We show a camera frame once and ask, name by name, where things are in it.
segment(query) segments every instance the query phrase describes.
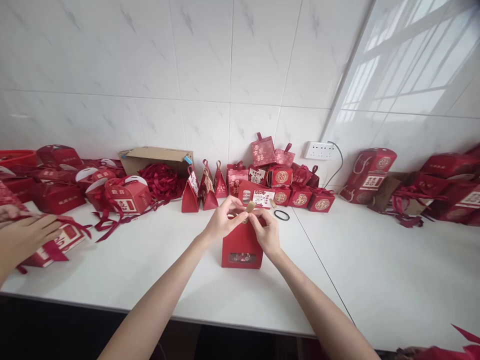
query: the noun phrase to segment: power cord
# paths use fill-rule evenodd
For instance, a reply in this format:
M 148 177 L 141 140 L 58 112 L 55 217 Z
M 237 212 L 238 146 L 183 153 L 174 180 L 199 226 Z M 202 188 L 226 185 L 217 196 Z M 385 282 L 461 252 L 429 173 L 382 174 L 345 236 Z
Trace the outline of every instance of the power cord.
M 342 155 L 342 151 L 340 150 L 339 146 L 338 146 L 336 143 L 334 143 L 333 141 L 327 141 L 327 143 L 330 143 L 330 144 L 335 145 L 335 147 L 338 149 L 338 152 L 340 153 L 341 165 L 340 165 L 340 167 L 338 168 L 338 170 L 335 171 L 335 173 L 331 176 L 330 180 L 328 180 L 328 182 L 324 185 L 324 188 L 327 187 L 327 185 L 332 181 L 332 179 L 334 178 L 334 176 L 338 174 L 338 172 L 340 171 L 340 169 L 342 168 L 342 166 L 344 166 L 344 156 Z

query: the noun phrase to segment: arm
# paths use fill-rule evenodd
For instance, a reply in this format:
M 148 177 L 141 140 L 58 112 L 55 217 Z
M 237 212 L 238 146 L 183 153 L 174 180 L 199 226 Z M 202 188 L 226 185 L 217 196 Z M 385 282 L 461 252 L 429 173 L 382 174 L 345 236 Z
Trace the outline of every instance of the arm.
M 231 212 L 241 212 L 228 219 Z M 227 236 L 248 214 L 239 199 L 229 196 L 198 235 L 140 299 L 100 354 L 99 360 L 148 360 L 159 342 L 192 273 L 210 245 Z
M 265 220 L 265 227 L 257 217 Z M 278 222 L 272 215 L 260 209 L 248 218 L 263 251 L 290 287 L 328 356 L 334 360 L 378 360 L 377 353 L 350 319 L 280 248 Z

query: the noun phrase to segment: clear window on bag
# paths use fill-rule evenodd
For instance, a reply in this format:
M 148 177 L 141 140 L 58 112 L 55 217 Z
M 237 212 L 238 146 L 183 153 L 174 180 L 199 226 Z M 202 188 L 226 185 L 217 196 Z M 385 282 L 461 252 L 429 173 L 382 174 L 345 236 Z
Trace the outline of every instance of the clear window on bag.
M 252 264 L 257 256 L 248 252 L 232 252 L 228 256 L 229 263 Z

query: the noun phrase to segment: red paper bag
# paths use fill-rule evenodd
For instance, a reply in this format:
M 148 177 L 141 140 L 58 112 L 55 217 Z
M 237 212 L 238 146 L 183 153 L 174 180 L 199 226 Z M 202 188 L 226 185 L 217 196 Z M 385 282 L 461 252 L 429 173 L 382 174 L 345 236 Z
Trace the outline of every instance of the red paper bag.
M 238 189 L 238 198 L 243 206 L 253 201 L 256 208 L 270 209 L 270 199 L 275 196 L 275 191 L 269 187 L 262 186 L 248 180 L 242 180 Z
M 240 181 L 249 179 L 249 171 L 245 169 L 243 161 L 238 164 L 228 164 L 226 166 L 226 182 L 228 183 L 228 194 L 236 198 L 239 197 Z
M 203 169 L 204 182 L 200 185 L 200 198 L 203 210 L 211 210 L 219 207 L 219 202 L 214 192 L 214 185 L 210 179 L 210 170 L 205 166 Z
M 260 224 L 267 224 L 262 217 L 258 218 Z M 260 269 L 264 251 L 260 246 L 252 223 L 241 223 L 223 238 L 221 249 L 221 267 L 237 269 Z
M 305 185 L 309 186 L 309 187 L 312 187 L 312 188 L 318 188 L 320 186 L 320 178 L 318 177 L 318 175 L 315 175 L 315 173 L 317 172 L 317 170 L 319 169 L 319 167 L 317 165 L 315 165 L 312 169 L 311 169 L 311 178 L 310 180 L 308 180 L 306 182 Z
M 261 168 L 250 165 L 248 167 L 248 181 L 259 185 L 265 185 L 267 181 L 267 172 Z
M 289 142 L 286 146 L 285 150 L 275 149 L 275 162 L 280 165 L 285 165 L 289 168 L 292 167 L 294 162 L 295 154 L 293 152 L 289 152 L 292 144 Z
M 60 215 L 86 204 L 82 191 L 75 184 L 37 183 L 29 193 L 36 207 L 48 214 Z
M 195 176 L 194 167 L 190 165 L 188 167 L 188 173 L 190 177 L 183 190 L 183 199 L 181 201 L 182 213 L 198 213 L 200 208 L 199 203 L 199 182 Z
M 39 148 L 36 155 L 47 168 L 61 169 L 60 164 L 72 167 L 83 164 L 73 147 L 65 145 L 47 145 Z
M 275 163 L 275 148 L 272 137 L 262 138 L 259 132 L 256 133 L 258 140 L 251 143 L 253 154 L 253 165 L 257 168 Z
M 226 198 L 229 195 L 227 185 L 225 184 L 224 175 L 220 170 L 222 163 L 220 160 L 216 162 L 215 180 L 213 180 L 213 188 L 215 190 L 215 196 L 217 199 Z

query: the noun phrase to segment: red gift bag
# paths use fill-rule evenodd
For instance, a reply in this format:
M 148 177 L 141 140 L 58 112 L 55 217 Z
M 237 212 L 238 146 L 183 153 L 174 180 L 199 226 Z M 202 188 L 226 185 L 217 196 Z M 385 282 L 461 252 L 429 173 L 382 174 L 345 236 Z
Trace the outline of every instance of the red gift bag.
M 181 201 L 182 213 L 198 213 L 200 208 L 199 203 L 199 181 L 195 176 L 194 167 L 190 165 L 188 167 L 188 173 L 190 177 L 185 185 L 183 191 L 183 199 Z
M 260 224 L 267 224 L 262 217 Z M 221 267 L 237 269 L 260 269 L 264 251 L 257 240 L 257 234 L 252 223 L 241 223 L 223 238 L 221 249 Z
M 200 185 L 200 198 L 203 210 L 211 210 L 219 207 L 219 201 L 215 196 L 214 185 L 209 176 L 210 170 L 205 166 L 203 169 L 204 182 Z
M 213 180 L 213 188 L 215 190 L 215 196 L 217 199 L 226 198 L 229 195 L 227 190 L 227 184 L 225 184 L 224 175 L 220 170 L 222 163 L 220 160 L 216 162 L 215 180 Z
M 315 165 L 312 169 L 311 169 L 311 178 L 310 180 L 308 180 L 306 182 L 305 185 L 309 186 L 309 187 L 312 187 L 312 188 L 318 188 L 320 186 L 320 178 L 318 177 L 318 175 L 315 175 L 315 173 L 317 172 L 317 170 L 319 169 L 319 167 L 317 165 Z
M 266 180 L 267 180 L 267 171 L 253 165 L 250 165 L 248 167 L 249 182 L 259 184 L 259 185 L 265 185 Z
M 295 154 L 293 152 L 289 152 L 292 144 L 289 142 L 286 146 L 285 150 L 275 149 L 275 162 L 280 165 L 288 166 L 289 168 L 292 166 Z
M 240 181 L 249 179 L 249 171 L 243 165 L 243 161 L 238 164 L 228 164 L 226 166 L 226 182 L 228 183 L 228 194 L 238 198 Z
M 253 165 L 258 168 L 275 163 L 275 148 L 272 137 L 262 138 L 259 132 L 256 135 L 258 140 L 251 143 Z

